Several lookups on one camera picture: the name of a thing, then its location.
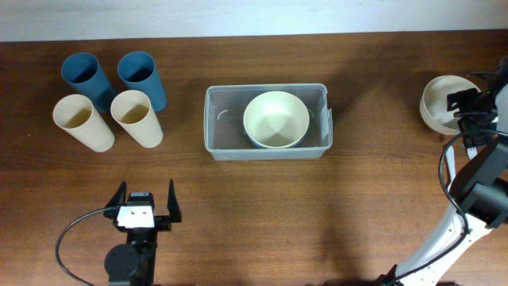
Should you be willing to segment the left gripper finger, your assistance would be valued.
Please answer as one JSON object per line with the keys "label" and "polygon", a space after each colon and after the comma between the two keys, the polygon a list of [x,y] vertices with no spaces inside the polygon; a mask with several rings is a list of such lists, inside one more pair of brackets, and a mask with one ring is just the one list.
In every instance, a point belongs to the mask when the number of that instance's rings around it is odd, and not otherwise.
{"label": "left gripper finger", "polygon": [[123,180],[118,188],[118,190],[114,193],[112,198],[106,204],[106,207],[118,207],[125,203],[126,196],[126,182]]}
{"label": "left gripper finger", "polygon": [[170,180],[167,196],[167,210],[172,222],[182,221],[182,212],[175,194],[174,181]]}

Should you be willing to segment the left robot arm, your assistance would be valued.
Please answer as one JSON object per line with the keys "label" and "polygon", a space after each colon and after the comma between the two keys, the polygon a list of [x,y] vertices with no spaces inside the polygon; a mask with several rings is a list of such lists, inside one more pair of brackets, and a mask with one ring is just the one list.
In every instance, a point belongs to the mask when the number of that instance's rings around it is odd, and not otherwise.
{"label": "left robot arm", "polygon": [[109,285],[154,284],[158,233],[169,232],[173,223],[182,221],[173,181],[168,187],[168,214],[156,215],[154,210],[153,194],[129,194],[125,181],[106,204],[104,216],[113,221],[117,230],[126,234],[126,242],[114,246],[106,255],[104,268]]}

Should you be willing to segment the cream bowl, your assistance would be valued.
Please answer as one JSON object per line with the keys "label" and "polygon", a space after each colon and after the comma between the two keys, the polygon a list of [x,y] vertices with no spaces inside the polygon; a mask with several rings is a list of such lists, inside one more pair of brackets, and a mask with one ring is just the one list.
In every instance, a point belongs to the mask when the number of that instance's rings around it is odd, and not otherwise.
{"label": "cream bowl", "polygon": [[473,82],[455,75],[432,79],[425,86],[419,105],[424,123],[440,134],[457,135],[460,132],[458,119],[447,110],[447,96],[471,88],[479,90]]}
{"label": "cream bowl", "polygon": [[306,135],[310,115],[304,102],[285,91],[269,91],[256,96],[245,108],[243,127],[261,144],[287,145]]}

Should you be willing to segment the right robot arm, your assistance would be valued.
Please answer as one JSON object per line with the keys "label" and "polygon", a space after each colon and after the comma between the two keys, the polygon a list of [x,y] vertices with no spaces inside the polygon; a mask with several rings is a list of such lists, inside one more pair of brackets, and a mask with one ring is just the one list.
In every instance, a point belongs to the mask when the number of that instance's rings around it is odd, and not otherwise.
{"label": "right robot arm", "polygon": [[420,101],[424,123],[449,135],[438,178],[450,205],[423,245],[377,285],[437,285],[480,238],[507,222],[507,58],[494,72],[478,72],[482,91],[469,80],[443,75],[431,80]]}

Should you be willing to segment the blue bowl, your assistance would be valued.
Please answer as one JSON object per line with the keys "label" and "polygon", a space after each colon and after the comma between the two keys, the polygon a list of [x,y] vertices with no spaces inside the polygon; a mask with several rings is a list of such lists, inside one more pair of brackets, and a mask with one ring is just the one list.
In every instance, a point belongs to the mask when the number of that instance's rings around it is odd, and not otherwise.
{"label": "blue bowl", "polygon": [[258,149],[289,149],[289,148],[296,148],[297,146],[299,146],[306,139],[306,135],[303,135],[297,141],[291,142],[290,144],[287,144],[287,145],[281,145],[281,146],[270,146],[270,145],[261,144],[258,141],[254,140],[249,135],[247,135],[247,138],[249,139],[250,143]]}

